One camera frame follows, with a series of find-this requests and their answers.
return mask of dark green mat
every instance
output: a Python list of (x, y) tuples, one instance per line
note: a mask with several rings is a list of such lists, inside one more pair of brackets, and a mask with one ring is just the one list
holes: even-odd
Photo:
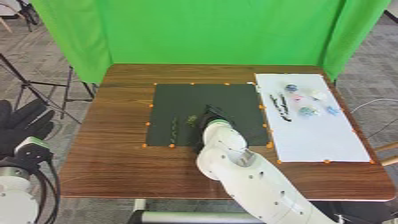
[(238, 85), (157, 85), (151, 126), (146, 143), (150, 146), (169, 146), (173, 126), (176, 129), (176, 145), (194, 146), (199, 141), (196, 117), (201, 118), (206, 105), (212, 104), (226, 112), (235, 128), (251, 146), (267, 145), (269, 134), (263, 128), (263, 112), (256, 88), (249, 84)]

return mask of orange dot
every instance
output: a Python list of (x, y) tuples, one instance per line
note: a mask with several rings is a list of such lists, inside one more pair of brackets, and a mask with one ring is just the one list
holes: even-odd
[(267, 149), (272, 149), (274, 148), (274, 142), (269, 142), (265, 147), (267, 147)]

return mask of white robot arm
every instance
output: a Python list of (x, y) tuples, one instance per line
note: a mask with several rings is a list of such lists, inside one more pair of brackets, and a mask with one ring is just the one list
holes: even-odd
[(267, 224), (336, 224), (304, 198), (272, 163), (249, 151), (246, 139), (224, 119), (208, 123), (203, 143), (199, 170), (208, 178), (221, 181), (251, 215)]
[[(59, 210), (59, 177), (52, 165), (54, 154), (47, 143), (29, 137), (15, 150), (15, 156), (0, 160), (0, 224), (34, 224), (39, 220), (47, 203), (47, 186), (54, 191), (55, 207), (47, 223), (55, 222)], [(55, 177), (55, 186), (39, 171), (39, 164), (48, 162)], [(41, 206), (31, 194), (31, 175), (41, 182)]]

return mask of green backdrop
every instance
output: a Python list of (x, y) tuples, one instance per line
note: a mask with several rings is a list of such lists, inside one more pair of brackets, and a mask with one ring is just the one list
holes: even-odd
[(318, 65), (331, 78), (389, 0), (34, 0), (87, 82), (114, 63)]

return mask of white paper sheet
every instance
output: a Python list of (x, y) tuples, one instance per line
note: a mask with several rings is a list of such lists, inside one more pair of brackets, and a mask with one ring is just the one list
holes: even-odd
[[(320, 74), (256, 74), (258, 89), (263, 104), (267, 106), (267, 119), (274, 130), (274, 143), (277, 156), (283, 162), (320, 162), (347, 161), (370, 162), (370, 155), (352, 131), (352, 125), (345, 113), (334, 116), (327, 113), (325, 107), (340, 109), (324, 77)], [(288, 84), (299, 86), (299, 94), (304, 99), (295, 102), (290, 93), (285, 91)], [(327, 94), (324, 101), (311, 99), (313, 90)], [(290, 108), (292, 122), (285, 121), (276, 109), (270, 94), (279, 98), (283, 93)], [(320, 115), (304, 117), (299, 109), (311, 106), (318, 109)]]

